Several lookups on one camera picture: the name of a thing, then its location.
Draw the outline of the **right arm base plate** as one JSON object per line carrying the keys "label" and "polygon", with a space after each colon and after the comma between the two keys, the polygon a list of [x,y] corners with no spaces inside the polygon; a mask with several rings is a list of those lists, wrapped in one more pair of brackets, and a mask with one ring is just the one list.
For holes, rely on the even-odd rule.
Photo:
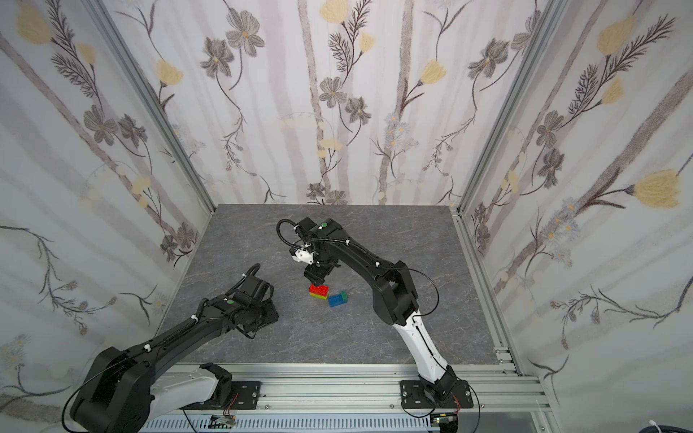
{"label": "right arm base plate", "polygon": [[473,409],[475,397],[467,381],[456,380],[451,390],[437,395],[431,385],[421,380],[400,381],[401,405],[406,410]]}

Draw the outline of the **blue lego brick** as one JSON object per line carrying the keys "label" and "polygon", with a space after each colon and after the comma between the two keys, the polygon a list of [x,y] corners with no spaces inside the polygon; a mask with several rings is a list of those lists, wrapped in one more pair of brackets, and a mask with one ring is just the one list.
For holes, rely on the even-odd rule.
{"label": "blue lego brick", "polygon": [[328,304],[330,305],[330,308],[336,308],[337,306],[343,305],[345,303],[341,301],[339,294],[328,297]]}

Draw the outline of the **red lego brick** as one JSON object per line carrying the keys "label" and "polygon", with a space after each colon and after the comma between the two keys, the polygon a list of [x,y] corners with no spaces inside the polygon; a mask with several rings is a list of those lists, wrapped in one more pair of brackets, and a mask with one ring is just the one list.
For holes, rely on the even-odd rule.
{"label": "red lego brick", "polygon": [[323,297],[328,297],[328,294],[330,293],[330,288],[324,285],[310,285],[309,293],[317,294]]}

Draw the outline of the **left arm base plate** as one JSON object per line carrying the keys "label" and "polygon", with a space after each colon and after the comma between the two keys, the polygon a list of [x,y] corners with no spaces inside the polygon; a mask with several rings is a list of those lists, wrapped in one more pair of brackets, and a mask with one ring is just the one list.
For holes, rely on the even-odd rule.
{"label": "left arm base plate", "polygon": [[226,411],[253,411],[261,397],[260,381],[233,381],[218,386],[219,407]]}

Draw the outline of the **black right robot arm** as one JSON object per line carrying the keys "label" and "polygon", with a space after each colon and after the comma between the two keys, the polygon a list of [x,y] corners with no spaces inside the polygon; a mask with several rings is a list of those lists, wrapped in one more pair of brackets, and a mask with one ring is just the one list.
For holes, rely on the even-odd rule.
{"label": "black right robot arm", "polygon": [[417,367],[424,395],[439,408],[474,406],[476,394],[458,378],[452,365],[440,354],[426,329],[412,274],[421,274],[404,262],[392,263],[357,243],[336,221],[316,223],[310,218],[294,222],[280,219],[275,230],[292,259],[306,265],[304,276],[323,285],[331,272],[346,265],[372,290],[375,314],[392,326],[404,341]]}

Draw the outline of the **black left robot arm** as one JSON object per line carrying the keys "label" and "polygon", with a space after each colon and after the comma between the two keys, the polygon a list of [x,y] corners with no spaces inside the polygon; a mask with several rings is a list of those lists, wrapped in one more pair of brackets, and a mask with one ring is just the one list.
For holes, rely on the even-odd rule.
{"label": "black left robot arm", "polygon": [[180,381],[167,371],[232,330],[253,337],[278,319],[271,299],[247,305],[225,295],[204,299],[195,313],[162,335],[125,350],[102,351],[66,401],[61,420],[72,420],[88,432],[137,432],[168,411],[197,405],[229,409],[240,392],[226,369],[207,362],[198,367],[198,377]]}

